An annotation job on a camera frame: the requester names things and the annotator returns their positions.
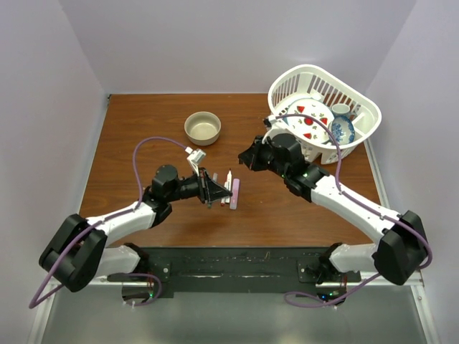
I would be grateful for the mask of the white black marker pen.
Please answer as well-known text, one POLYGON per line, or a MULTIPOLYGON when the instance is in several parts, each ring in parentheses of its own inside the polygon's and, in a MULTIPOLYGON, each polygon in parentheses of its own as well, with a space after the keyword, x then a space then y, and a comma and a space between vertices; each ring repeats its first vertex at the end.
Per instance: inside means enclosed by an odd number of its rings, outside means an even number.
POLYGON ((231 169, 228 170, 226 181, 225 181, 225 187, 229 191, 232 189, 232 170, 231 169))

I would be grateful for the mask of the pink highlighter pen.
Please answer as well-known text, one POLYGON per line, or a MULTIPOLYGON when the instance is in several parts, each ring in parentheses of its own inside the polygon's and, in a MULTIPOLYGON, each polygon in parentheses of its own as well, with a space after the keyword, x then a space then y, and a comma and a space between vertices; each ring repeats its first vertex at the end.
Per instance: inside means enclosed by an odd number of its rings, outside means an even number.
POLYGON ((234 178, 232 182, 232 196, 229 203, 229 208, 231 210, 237 209, 237 202, 240 193, 240 179, 234 178))

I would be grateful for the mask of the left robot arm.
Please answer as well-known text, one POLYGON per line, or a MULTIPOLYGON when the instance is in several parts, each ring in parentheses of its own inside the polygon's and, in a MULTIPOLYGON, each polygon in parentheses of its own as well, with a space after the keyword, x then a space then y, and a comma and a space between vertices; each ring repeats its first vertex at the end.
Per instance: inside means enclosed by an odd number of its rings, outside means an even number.
POLYGON ((208 204, 231 195, 205 168, 179 178, 173 165, 162 165, 139 204, 91 219, 79 214, 68 216, 42 252, 39 266, 69 291, 78 292, 100 274, 98 270, 108 245, 134 232, 158 226, 172 212, 172 202, 196 197, 208 204))

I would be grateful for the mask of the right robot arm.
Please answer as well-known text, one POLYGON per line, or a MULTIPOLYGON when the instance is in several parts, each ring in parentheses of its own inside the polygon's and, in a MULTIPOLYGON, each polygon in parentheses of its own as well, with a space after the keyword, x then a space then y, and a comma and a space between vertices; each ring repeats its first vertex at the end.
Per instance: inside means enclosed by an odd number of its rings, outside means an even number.
POLYGON ((334 212, 371 239, 371 244, 332 245, 319 264, 325 280, 363 271, 403 285, 428 260, 427 237, 415 212, 399 214, 338 183, 324 168, 306 162, 293 135, 282 133, 267 141, 258 135, 238 159, 251 171, 275 173, 289 192, 334 212))

